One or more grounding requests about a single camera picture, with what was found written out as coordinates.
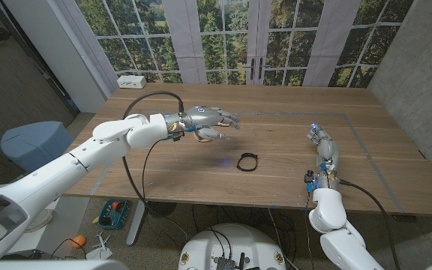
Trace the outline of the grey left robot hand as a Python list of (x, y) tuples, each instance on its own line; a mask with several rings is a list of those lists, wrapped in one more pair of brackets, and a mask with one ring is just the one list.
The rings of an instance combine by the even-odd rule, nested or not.
[(195, 106), (184, 112), (164, 114), (163, 117), (169, 134), (193, 132), (196, 139), (203, 142), (228, 139), (225, 133), (215, 130), (214, 126), (240, 128), (235, 115), (218, 107)]

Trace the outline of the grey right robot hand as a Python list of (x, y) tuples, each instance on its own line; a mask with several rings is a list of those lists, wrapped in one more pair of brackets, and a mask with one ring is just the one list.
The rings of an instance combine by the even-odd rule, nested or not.
[(317, 188), (330, 188), (337, 190), (337, 180), (340, 151), (338, 144), (318, 124), (313, 123), (307, 138), (316, 146), (316, 165), (320, 171), (315, 176)]

